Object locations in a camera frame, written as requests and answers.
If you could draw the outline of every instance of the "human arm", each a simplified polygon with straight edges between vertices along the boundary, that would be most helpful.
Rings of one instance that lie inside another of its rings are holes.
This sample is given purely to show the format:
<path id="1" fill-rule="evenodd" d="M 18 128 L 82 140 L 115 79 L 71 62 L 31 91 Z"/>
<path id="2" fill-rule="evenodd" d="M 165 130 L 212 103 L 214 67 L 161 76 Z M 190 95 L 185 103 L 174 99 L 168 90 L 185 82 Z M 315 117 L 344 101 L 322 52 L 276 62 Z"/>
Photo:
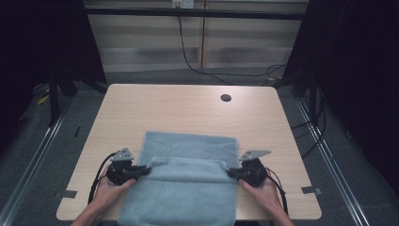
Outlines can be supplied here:
<path id="1" fill-rule="evenodd" d="M 136 182 L 135 179 L 131 179 L 121 186 L 116 186 L 105 176 L 106 171 L 107 169 L 103 171 L 101 179 L 97 184 L 97 190 L 93 201 L 76 218 L 72 226 L 91 225 L 99 215 L 114 203 L 120 194 L 123 194 Z"/>
<path id="2" fill-rule="evenodd" d="M 239 183 L 279 226 L 294 225 L 282 208 L 276 185 L 270 179 L 266 178 L 259 187 L 250 186 L 244 180 L 240 180 Z"/>

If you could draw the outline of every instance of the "electrical cord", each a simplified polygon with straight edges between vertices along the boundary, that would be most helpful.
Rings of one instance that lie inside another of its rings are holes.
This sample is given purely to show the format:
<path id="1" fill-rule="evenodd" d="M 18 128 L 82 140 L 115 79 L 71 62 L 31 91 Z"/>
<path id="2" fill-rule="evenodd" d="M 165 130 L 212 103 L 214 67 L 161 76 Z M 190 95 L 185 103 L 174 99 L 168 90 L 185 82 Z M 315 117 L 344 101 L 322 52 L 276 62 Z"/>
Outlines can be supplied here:
<path id="1" fill-rule="evenodd" d="M 317 120 L 319 119 L 320 115 L 322 114 L 322 111 L 324 110 L 324 105 L 323 105 L 323 107 L 320 107 L 321 105 L 322 105 L 322 99 L 320 99 L 319 111 L 318 111 L 318 113 L 317 113 L 317 115 L 316 115 L 316 119 L 317 119 Z M 307 124 L 309 124 L 309 123 L 311 123 L 311 121 L 305 121 L 305 122 L 300 123 L 300 124 L 298 124 L 298 125 L 291 126 L 291 129 L 292 129 L 292 130 L 293 130 L 293 129 L 297 129 L 297 128 L 302 127 L 302 126 L 304 126 L 304 125 L 307 125 Z"/>
<path id="2" fill-rule="evenodd" d="M 299 135 L 298 137 L 294 137 L 294 139 L 299 139 L 299 138 L 301 138 L 301 137 L 304 137 L 304 136 L 306 136 L 308 133 L 310 133 L 311 131 L 310 130 L 308 130 L 308 132 L 306 132 L 306 133 L 304 133 L 304 134 L 302 134 L 302 135 Z"/>
<path id="3" fill-rule="evenodd" d="M 320 136 L 318 136 L 318 138 L 316 139 L 316 142 L 304 154 L 302 154 L 302 156 L 301 156 L 302 158 L 305 158 L 320 143 L 320 141 L 323 138 L 323 134 L 326 131 L 327 117 L 326 117 L 326 110 L 325 110 L 325 97 L 320 94 L 320 98 L 321 98 L 321 100 L 320 100 L 321 103 L 320 103 L 319 107 L 321 107 L 322 111 L 323 111 L 323 130 L 320 133 Z"/>
<path id="4" fill-rule="evenodd" d="M 103 161 L 103 163 L 101 164 L 99 170 L 97 171 L 96 178 L 95 178 L 94 181 L 93 181 L 93 185 L 91 186 L 90 194 L 88 195 L 88 204 L 90 204 L 91 201 L 93 201 L 94 193 L 95 193 L 96 188 L 97 188 L 97 184 L 99 183 L 99 181 L 100 181 L 103 177 L 106 176 L 106 175 L 105 175 L 105 176 L 102 176 L 102 177 L 99 178 L 100 173 L 101 173 L 101 171 L 102 171 L 102 169 L 103 169 L 103 167 L 104 167 L 106 161 L 107 161 L 110 157 L 114 156 L 115 154 L 116 154 L 116 153 L 111 153 L 109 156 L 107 156 L 106 159 L 105 159 L 105 160 Z"/>
<path id="5" fill-rule="evenodd" d="M 275 179 L 273 179 L 271 176 L 267 175 L 267 178 L 270 179 L 276 185 L 277 189 L 279 190 L 279 194 L 281 195 L 282 208 L 284 209 L 285 213 L 287 213 L 287 215 L 288 215 L 287 199 L 285 198 L 285 191 L 282 189 L 281 181 L 279 180 L 279 177 L 273 170 L 271 170 L 271 169 L 266 169 L 266 170 L 269 170 L 270 172 L 272 172 L 275 175 L 275 177 L 277 178 L 278 182 Z"/>
<path id="6" fill-rule="evenodd" d="M 221 82 L 223 82 L 223 83 L 225 83 L 225 84 L 227 84 L 227 85 L 230 85 L 230 86 L 232 86 L 231 83 L 229 83 L 229 82 L 227 82 L 227 81 L 224 81 L 223 79 L 217 77 L 217 75 L 247 76 L 247 77 L 260 77 L 260 76 L 266 76 L 266 75 L 267 75 L 267 80 L 262 84 L 262 86 L 264 86 L 264 85 L 270 80 L 270 74 L 271 74 L 271 73 L 274 73 L 275 71 L 277 71 L 277 70 L 280 69 L 281 67 L 285 66 L 285 64 L 274 64 L 274 65 L 271 65 L 271 66 L 267 67 L 266 73 L 258 73 L 258 74 L 205 73 L 205 72 L 201 72 L 201 71 L 199 71 L 199 70 L 196 70 L 196 69 L 194 69 L 194 68 L 188 63 L 187 55 L 186 55 L 186 53 L 185 53 L 185 48 L 184 48 L 183 29 L 182 29 L 182 27 L 183 27 L 183 26 L 182 26 L 182 18 L 181 18 L 181 17 L 178 17 L 178 21 L 179 21 L 179 31 L 180 31 L 180 38 L 181 38 L 181 41 L 182 41 L 182 49 L 183 49 L 184 61 L 185 61 L 185 64 L 188 66 L 188 68 L 190 68 L 193 72 L 212 76 L 213 78 L 215 78 L 215 79 L 217 79 L 217 80 L 219 80 L 219 81 L 221 81 Z M 270 72 L 269 70 L 270 70 L 270 68 L 272 68 L 272 67 L 277 67 L 277 68 L 276 68 L 275 70 L 273 70 L 273 71 Z"/>

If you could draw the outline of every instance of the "black cable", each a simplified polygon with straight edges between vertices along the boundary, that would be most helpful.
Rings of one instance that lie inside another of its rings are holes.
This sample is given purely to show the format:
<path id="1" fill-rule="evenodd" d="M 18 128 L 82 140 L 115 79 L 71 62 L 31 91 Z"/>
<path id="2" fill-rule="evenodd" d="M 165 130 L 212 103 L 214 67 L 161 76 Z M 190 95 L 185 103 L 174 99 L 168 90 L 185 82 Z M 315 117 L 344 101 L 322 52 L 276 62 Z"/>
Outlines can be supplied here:
<path id="1" fill-rule="evenodd" d="M 267 178 L 269 178 L 276 185 L 277 189 L 279 190 L 279 194 L 281 195 L 282 207 L 283 207 L 285 213 L 287 213 L 287 215 L 288 215 L 287 199 L 285 198 L 285 191 L 282 189 L 281 181 L 279 180 L 279 177 L 273 170 L 271 170 L 271 169 L 267 169 L 267 170 L 271 171 L 275 175 L 277 180 L 279 181 L 279 182 L 276 182 L 275 179 L 273 179 L 271 176 L 267 175 Z"/>
<path id="2" fill-rule="evenodd" d="M 326 127 L 327 127 L 327 117 L 326 117 L 326 110 L 325 110 L 325 106 L 324 106 L 324 100 L 325 100 L 325 98 L 323 97 L 323 96 L 321 96 L 320 97 L 321 98 L 321 100 L 323 100 L 323 101 L 321 101 L 321 104 L 320 104 L 320 106 L 319 107 L 322 107 L 322 111 L 323 111 L 323 130 L 322 130 L 322 132 L 320 133 L 320 136 L 318 136 L 318 138 L 316 139 L 316 142 L 304 153 L 304 154 L 302 154 L 302 158 L 305 158 L 319 143 L 320 143 L 320 141 L 322 140 L 322 138 L 323 138 L 323 134 L 325 133 L 325 131 L 326 131 Z"/>
<path id="3" fill-rule="evenodd" d="M 109 156 L 107 156 L 106 159 L 105 159 L 105 160 L 103 161 L 103 163 L 101 164 L 99 170 L 97 171 L 96 178 L 95 178 L 94 181 L 93 181 L 93 185 L 91 186 L 90 194 L 88 195 L 88 204 L 90 204 L 91 201 L 93 201 L 94 193 L 95 193 L 96 188 L 97 188 L 97 184 L 99 183 L 100 179 L 103 178 L 103 177 L 99 178 L 99 176 L 100 176 L 100 173 L 101 173 L 101 171 L 102 171 L 102 169 L 103 169 L 103 167 L 104 167 L 106 161 L 107 161 L 110 157 L 114 156 L 115 154 L 116 154 L 116 153 L 112 153 L 112 154 L 110 154 Z"/>
<path id="4" fill-rule="evenodd" d="M 319 103 L 319 110 L 318 110 L 317 115 L 316 115 L 316 120 L 319 119 L 320 115 L 323 113 L 322 111 L 324 110 L 324 101 L 325 101 L 325 98 L 322 97 L 322 94 L 319 94 L 319 95 L 320 95 L 320 103 Z M 307 124 L 309 124 L 309 123 L 311 123 L 311 121 L 305 121 L 305 122 L 300 123 L 300 124 L 298 124 L 298 125 L 291 126 L 291 129 L 292 129 L 292 130 L 293 130 L 293 129 L 297 129 L 297 128 L 302 127 L 302 126 L 304 126 L 304 125 L 307 125 Z"/>
<path id="5" fill-rule="evenodd" d="M 232 86 L 231 83 L 228 83 L 228 82 L 224 81 L 223 79 L 217 77 L 216 75 L 246 76 L 246 77 L 260 77 L 260 76 L 266 76 L 266 75 L 268 75 L 268 78 L 267 78 L 266 82 L 264 83 L 264 84 L 266 84 L 266 83 L 268 82 L 268 80 L 270 79 L 270 74 L 273 73 L 273 72 L 275 72 L 276 70 L 278 70 L 279 68 L 281 68 L 281 67 L 283 67 L 283 66 L 285 65 L 285 64 L 274 64 L 274 65 L 271 65 L 271 66 L 267 67 L 267 72 L 266 72 L 266 73 L 258 73 L 258 74 L 205 73 L 205 72 L 201 72 L 201 71 L 199 71 L 199 70 L 196 70 L 196 69 L 194 69 L 194 68 L 190 65 L 190 63 L 188 63 L 187 55 L 186 55 L 186 53 L 185 53 L 185 48 L 184 48 L 183 29 L 182 29 L 182 27 L 183 27 L 183 26 L 182 26 L 182 18 L 181 18 L 181 17 L 178 17 L 178 21 L 179 21 L 179 31 L 180 31 L 180 38 L 181 38 L 181 41 L 182 41 L 182 49 L 183 49 L 183 55 L 184 55 L 185 64 L 188 66 L 188 68 L 190 68 L 192 71 L 194 71 L 194 72 L 196 72 L 196 73 L 201 73 L 201 74 L 205 74 L 205 75 L 212 76 L 213 78 L 215 78 L 215 79 L 217 79 L 217 80 L 219 80 L 219 81 L 221 81 L 221 82 L 223 82 L 223 83 L 225 83 L 225 84 L 227 84 L 227 85 L 230 85 L 230 86 Z M 276 68 L 274 71 L 270 72 L 269 70 L 270 70 L 270 68 L 272 68 L 272 67 L 277 67 L 277 68 Z"/>
<path id="6" fill-rule="evenodd" d="M 306 136 L 308 133 L 310 133 L 311 132 L 311 130 L 308 130 L 306 133 L 304 133 L 304 134 L 302 134 L 302 135 L 299 135 L 298 137 L 294 137 L 294 139 L 299 139 L 299 138 L 301 138 L 301 137 L 304 137 L 304 136 Z"/>
<path id="7" fill-rule="evenodd" d="M 308 63 L 305 61 L 302 63 L 302 66 L 299 67 L 299 70 L 295 71 L 292 75 L 290 76 L 283 76 L 279 82 L 275 83 L 272 85 L 274 89 L 278 89 L 280 87 L 288 86 L 290 84 L 293 84 L 296 79 L 299 79 L 302 74 L 306 73 L 309 69 L 306 67 Z"/>

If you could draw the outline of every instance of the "round hole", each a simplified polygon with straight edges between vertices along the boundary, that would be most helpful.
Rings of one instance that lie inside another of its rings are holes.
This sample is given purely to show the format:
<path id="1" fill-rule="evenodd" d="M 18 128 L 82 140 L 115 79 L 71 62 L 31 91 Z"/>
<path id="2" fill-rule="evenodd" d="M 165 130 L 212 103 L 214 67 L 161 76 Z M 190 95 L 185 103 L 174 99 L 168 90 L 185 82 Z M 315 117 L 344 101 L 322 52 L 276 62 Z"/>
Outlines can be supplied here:
<path id="1" fill-rule="evenodd" d="M 223 94 L 220 99 L 222 99 L 224 102 L 229 102 L 231 101 L 231 96 L 229 94 Z"/>

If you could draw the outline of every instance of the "blue towel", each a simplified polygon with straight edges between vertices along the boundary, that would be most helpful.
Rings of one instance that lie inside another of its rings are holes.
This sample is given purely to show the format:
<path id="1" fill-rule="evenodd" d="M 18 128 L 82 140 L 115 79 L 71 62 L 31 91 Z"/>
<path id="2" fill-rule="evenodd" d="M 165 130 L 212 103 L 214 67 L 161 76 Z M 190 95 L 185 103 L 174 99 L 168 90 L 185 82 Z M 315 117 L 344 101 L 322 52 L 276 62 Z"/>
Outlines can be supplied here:
<path id="1" fill-rule="evenodd" d="M 126 194 L 118 224 L 229 226 L 235 222 L 238 166 L 231 137 L 148 132 L 138 165 L 152 172 Z"/>

